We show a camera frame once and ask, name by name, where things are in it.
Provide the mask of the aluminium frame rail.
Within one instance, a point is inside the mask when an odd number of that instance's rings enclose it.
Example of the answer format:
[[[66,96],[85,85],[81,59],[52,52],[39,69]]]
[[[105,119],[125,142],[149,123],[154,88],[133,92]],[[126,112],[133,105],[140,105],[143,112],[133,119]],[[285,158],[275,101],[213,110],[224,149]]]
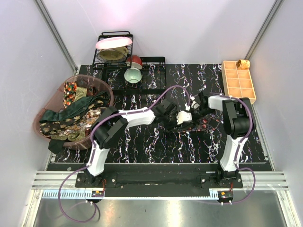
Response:
[[[32,188],[36,189],[58,189],[61,183],[64,183],[65,188],[74,188],[79,173],[60,172],[60,171],[39,171],[36,173]],[[199,174],[194,172],[117,172],[108,173],[105,178],[108,187],[118,184],[138,183],[138,184],[163,184],[163,183],[188,183],[189,181],[197,181],[201,184],[208,182],[212,172]],[[254,172],[249,171],[240,172],[240,182],[245,189],[248,189],[255,183],[256,190],[265,190],[266,188],[273,188],[274,190],[287,190],[288,185],[285,176],[282,172]]]

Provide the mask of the rolled beige tie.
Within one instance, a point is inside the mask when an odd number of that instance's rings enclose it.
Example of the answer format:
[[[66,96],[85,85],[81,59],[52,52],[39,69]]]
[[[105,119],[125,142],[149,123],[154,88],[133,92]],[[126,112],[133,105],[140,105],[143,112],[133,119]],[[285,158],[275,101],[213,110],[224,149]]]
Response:
[[[249,70],[250,69],[250,61],[240,59],[236,62],[236,67],[237,67],[238,70]]]

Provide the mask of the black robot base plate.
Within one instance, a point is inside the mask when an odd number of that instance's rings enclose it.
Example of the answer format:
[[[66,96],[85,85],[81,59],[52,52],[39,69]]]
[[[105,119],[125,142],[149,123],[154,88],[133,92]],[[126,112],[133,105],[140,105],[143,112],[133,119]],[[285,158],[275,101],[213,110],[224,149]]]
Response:
[[[105,187],[106,197],[206,197],[210,189],[243,188],[241,175],[232,183],[216,182],[217,164],[105,164],[100,176],[77,174],[77,188]]]

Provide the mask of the dark floral red-dotted tie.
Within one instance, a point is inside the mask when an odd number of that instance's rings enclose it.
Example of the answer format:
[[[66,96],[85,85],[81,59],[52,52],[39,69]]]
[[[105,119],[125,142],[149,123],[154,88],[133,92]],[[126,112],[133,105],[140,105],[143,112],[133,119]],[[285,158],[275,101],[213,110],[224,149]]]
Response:
[[[214,117],[204,117],[199,119],[197,122],[184,123],[181,126],[166,129],[166,132],[195,132],[195,131],[207,131],[216,129],[220,124],[220,120],[215,119]]]

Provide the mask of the red bowl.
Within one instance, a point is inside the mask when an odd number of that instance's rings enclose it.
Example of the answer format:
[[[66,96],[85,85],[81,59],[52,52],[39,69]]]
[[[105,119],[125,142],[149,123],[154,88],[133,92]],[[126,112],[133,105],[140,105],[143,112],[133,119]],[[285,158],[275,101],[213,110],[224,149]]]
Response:
[[[126,59],[127,66],[141,70],[143,68],[142,59],[137,55],[132,55]]]

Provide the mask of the wooden compartment box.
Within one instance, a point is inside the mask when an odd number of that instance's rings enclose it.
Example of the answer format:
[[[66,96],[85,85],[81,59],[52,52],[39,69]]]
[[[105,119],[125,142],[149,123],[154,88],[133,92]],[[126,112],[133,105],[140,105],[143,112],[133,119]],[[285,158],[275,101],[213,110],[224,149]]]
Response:
[[[223,61],[222,77],[226,96],[247,97],[251,104],[255,103],[256,95],[249,69],[238,69],[237,61]]]

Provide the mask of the olive gold patterned tie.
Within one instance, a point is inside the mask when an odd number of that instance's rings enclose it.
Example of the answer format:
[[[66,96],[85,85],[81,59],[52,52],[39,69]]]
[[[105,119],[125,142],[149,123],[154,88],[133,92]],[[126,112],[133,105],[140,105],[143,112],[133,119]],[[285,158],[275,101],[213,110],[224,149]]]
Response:
[[[78,101],[79,99],[86,97],[86,96],[87,96],[87,88],[77,87],[74,101]]]

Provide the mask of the olive yellow plate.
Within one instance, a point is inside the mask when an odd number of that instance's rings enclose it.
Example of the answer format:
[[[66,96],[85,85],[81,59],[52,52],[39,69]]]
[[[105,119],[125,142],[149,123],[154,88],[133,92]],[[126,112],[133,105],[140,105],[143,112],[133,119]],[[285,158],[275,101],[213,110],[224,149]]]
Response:
[[[128,55],[128,49],[125,46],[112,48],[112,49],[102,49],[97,55],[100,61],[110,61],[119,62],[126,59]]]

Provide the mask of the pink plate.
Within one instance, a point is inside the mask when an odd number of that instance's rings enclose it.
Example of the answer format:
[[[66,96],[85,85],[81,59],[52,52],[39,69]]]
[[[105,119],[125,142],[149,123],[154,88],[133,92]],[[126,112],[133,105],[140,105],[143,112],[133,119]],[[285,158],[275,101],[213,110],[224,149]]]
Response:
[[[95,45],[96,49],[113,49],[132,44],[133,41],[129,37],[117,36],[106,38],[98,41]]]

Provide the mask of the colourful cartoon pattern tie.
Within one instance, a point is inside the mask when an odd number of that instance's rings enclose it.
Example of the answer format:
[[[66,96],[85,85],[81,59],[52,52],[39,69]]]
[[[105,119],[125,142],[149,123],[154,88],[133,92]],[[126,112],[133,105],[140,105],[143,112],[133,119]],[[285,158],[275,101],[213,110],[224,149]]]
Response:
[[[64,95],[63,95],[63,106],[67,108],[70,106],[76,97],[77,83],[65,82],[64,83]]]

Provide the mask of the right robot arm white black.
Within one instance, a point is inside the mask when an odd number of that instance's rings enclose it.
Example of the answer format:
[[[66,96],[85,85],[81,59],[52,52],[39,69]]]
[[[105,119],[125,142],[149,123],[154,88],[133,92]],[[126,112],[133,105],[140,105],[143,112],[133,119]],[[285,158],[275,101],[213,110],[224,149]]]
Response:
[[[207,96],[200,92],[198,95],[191,97],[191,108],[201,117],[215,111],[220,111],[223,115],[223,128],[227,140],[219,164],[221,172],[215,175],[215,182],[219,187],[226,187],[232,182],[230,173],[239,170],[243,147],[256,128],[250,99],[222,94]]]

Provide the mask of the pale green ceramic bowl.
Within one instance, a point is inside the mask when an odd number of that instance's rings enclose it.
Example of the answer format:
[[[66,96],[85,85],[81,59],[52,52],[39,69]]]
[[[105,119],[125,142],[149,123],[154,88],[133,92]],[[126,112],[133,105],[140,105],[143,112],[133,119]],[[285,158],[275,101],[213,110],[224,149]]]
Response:
[[[141,71],[137,68],[129,68],[124,73],[124,78],[128,83],[138,83],[142,79]]]

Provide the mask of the brown translucent plastic basin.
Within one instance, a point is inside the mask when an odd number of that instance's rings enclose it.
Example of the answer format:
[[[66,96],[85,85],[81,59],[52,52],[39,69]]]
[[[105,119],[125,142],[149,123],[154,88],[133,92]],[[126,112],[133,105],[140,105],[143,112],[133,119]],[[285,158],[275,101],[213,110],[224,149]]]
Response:
[[[109,97],[108,106],[113,106],[114,94],[113,94],[113,91],[112,91],[111,87],[106,82],[102,81],[99,78],[95,78],[95,77],[89,76],[89,75],[79,74],[79,75],[76,75],[76,76],[72,76],[72,77],[66,79],[59,86],[59,88],[56,90],[54,95],[51,98],[49,98],[47,104],[36,115],[36,117],[34,119],[34,122],[33,122],[33,130],[34,130],[35,134],[38,137],[43,138],[47,142],[49,142],[51,140],[51,139],[48,139],[47,137],[43,136],[40,133],[40,122],[39,121],[42,119],[42,116],[44,115],[46,110],[51,110],[51,111],[54,111],[56,113],[59,112],[60,110],[63,110],[63,108],[64,108],[63,95],[64,95],[64,89],[65,89],[64,83],[65,82],[74,83],[78,80],[84,80],[85,81],[83,87],[93,86],[96,89],[97,92],[102,92],[102,91],[107,92],[107,95]]]

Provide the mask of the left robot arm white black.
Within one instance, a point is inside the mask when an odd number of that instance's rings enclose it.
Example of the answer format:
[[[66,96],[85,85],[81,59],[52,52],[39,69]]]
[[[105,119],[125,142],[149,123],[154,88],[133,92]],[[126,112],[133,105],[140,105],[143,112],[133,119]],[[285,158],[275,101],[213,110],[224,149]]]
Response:
[[[115,147],[126,129],[163,123],[167,129],[177,125],[177,105],[164,99],[153,107],[143,107],[136,110],[118,110],[111,106],[107,108],[91,127],[90,139],[92,152],[87,163],[86,182],[91,187],[102,183],[102,173],[105,160],[111,148]]]

